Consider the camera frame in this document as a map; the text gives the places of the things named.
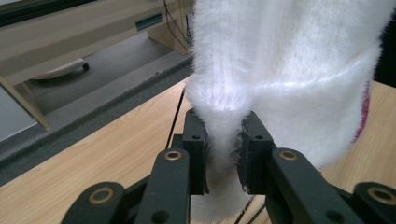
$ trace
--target gray surface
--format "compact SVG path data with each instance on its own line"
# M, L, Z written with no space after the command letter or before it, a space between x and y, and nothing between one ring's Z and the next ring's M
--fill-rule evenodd
M37 122L0 86L0 142Z
M91 67L87 73L29 84L47 112L50 128L36 125L0 143L0 185L192 73L190 55L181 56L146 35L97 52L86 61Z

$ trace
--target table surface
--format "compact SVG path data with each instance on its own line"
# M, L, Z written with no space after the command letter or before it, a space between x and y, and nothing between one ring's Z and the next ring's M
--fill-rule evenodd
M165 149L185 81L177 83L124 116L0 188L0 223L59 223L87 187L115 181L125 188L149 175ZM184 99L175 133L182 133ZM354 147L323 173L335 186L352 191L374 181L396 188L396 89L375 83L366 128ZM241 223L261 205L256 197ZM265 212L254 223L269 223Z

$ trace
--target desk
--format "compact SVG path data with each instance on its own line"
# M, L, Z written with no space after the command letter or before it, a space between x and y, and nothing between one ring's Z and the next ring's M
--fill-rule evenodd
M184 81L176 84L1 187L0 223L59 223L85 188L102 181L129 187L148 175L155 156L165 148L184 85ZM185 99L175 133L182 133L184 114L190 107ZM396 90L375 83L364 133L354 148L323 174L348 191L361 181L396 188L395 133ZM247 217L255 209L252 206ZM261 214L257 223L266 219Z

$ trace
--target white fuzzy sock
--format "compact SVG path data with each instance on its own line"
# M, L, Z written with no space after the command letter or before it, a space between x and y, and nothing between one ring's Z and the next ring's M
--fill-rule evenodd
M213 223L242 211L235 152L256 112L279 147L318 168L350 147L395 0L197 0L195 75L186 93L209 138L210 194L191 217Z

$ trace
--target black cable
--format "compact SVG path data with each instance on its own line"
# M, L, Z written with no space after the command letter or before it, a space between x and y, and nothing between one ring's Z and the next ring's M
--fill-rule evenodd
M244 210L242 210L242 212L239 214L238 218L236 219L234 224L239 224L239 222L241 221L242 217L244 216L245 212L248 210L248 207L250 206L251 202L253 202L255 196L253 196L253 198L251 198L251 200L249 200L247 202L247 205L245 205Z
M165 148L169 148L169 144L171 143L171 138L172 138L173 130L175 129L175 125L176 125L176 120L177 120L178 112L180 111L181 103L183 102L184 91L185 91L185 89L183 89L183 91L182 91L181 94L180 94L180 99L178 100L178 105L177 105L177 109L176 109L176 114L175 114L174 120L173 120L173 122L172 122L171 131L169 132L168 141L166 142L166 147L165 147Z
M262 210L264 210L264 208L265 208L265 202L247 224L253 224L253 221L259 216L259 214L262 212Z
M183 39L189 43L189 41L187 40L186 36L184 36L183 32L181 31L181 29L178 27L177 23L175 22L175 20L173 19L172 15L169 13L168 10L168 5L166 5L166 1L163 0L163 6L165 7L165 12L166 12L166 25L168 27L169 32L171 33L171 35L175 38L175 40L177 40L177 42L185 49L188 50L182 43L181 40L179 38L176 37L176 35L173 33L171 27L169 26L169 20L168 20L168 16L172 19L173 23L175 24L176 28L178 29L178 31L181 33L181 35L183 36Z

